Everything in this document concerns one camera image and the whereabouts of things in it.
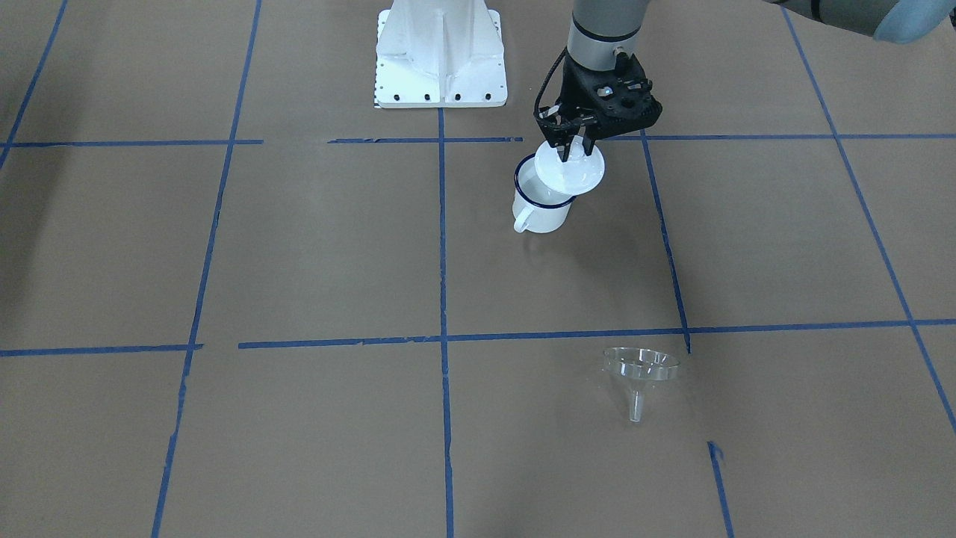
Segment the clear plastic funnel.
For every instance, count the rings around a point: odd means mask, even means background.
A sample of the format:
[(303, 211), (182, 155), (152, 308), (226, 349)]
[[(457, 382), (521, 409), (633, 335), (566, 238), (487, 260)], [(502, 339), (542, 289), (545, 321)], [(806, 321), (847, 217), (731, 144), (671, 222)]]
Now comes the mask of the clear plastic funnel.
[(676, 356), (640, 347), (608, 347), (602, 351), (602, 357), (610, 385), (624, 396), (627, 418), (632, 424), (642, 422), (649, 389), (676, 380), (682, 367)]

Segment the white plastic funnel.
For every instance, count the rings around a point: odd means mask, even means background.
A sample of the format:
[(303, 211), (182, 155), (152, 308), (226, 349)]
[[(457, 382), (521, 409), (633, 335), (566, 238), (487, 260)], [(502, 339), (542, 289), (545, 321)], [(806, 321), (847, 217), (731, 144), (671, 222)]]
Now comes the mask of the white plastic funnel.
[(576, 135), (571, 141), (571, 155), (567, 162), (560, 162), (556, 150), (549, 143), (540, 143), (535, 153), (535, 170), (549, 190), (567, 197), (578, 197), (600, 184), (606, 164), (598, 147), (595, 147), (592, 156), (586, 156), (583, 136)]

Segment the white pedestal column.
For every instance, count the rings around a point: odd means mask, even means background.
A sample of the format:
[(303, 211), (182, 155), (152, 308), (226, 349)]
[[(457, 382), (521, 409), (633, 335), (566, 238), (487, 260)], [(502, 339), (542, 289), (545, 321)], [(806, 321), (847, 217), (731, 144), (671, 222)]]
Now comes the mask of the white pedestal column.
[(501, 17), (485, 1), (394, 1), (379, 12), (376, 107), (502, 107), (508, 96)]

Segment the white enamel mug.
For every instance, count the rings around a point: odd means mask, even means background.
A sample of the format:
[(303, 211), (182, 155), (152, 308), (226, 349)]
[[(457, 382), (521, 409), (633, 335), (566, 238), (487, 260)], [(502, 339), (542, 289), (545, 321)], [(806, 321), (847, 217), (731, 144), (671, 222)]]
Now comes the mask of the white enamel mug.
[(512, 202), (513, 231), (549, 234), (567, 218), (576, 197), (550, 190), (538, 177), (535, 156), (527, 155), (515, 168)]

